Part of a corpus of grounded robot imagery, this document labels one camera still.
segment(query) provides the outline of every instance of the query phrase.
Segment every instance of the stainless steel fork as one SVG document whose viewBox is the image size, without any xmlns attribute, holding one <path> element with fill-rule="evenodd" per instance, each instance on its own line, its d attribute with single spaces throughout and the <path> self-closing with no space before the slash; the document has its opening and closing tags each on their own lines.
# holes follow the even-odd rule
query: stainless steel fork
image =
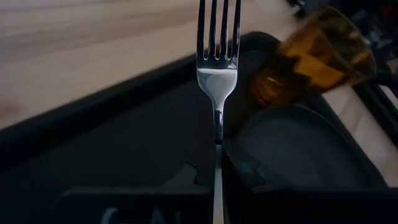
<svg viewBox="0 0 398 224">
<path fill-rule="evenodd" d="M 223 182 L 221 171 L 223 108 L 225 99 L 235 89 L 238 80 L 241 0 L 236 0 L 230 57 L 228 56 L 228 0 L 224 0 L 223 6 L 220 52 L 216 48 L 216 13 L 217 0 L 213 0 L 211 4 L 209 49 L 208 56 L 205 57 L 203 45 L 203 36 L 205 33 L 205 0 L 200 0 L 197 39 L 197 77 L 200 88 L 210 97 L 213 103 L 216 143 L 213 223 L 223 224 Z"/>
</svg>

